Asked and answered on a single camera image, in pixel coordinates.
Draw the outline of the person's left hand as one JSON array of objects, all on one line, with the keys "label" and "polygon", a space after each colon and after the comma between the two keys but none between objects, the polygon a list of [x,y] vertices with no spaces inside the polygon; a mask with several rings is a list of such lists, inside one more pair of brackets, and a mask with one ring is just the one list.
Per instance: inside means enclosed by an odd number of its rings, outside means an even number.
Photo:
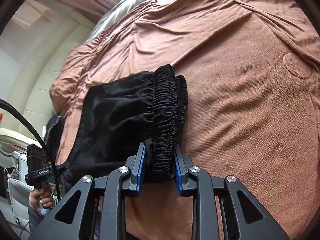
[{"label": "person's left hand", "polygon": [[52,190],[49,184],[44,185],[42,188],[33,189],[29,193],[29,204],[36,211],[41,212],[42,207],[51,208],[55,205],[54,198],[52,197]]}]

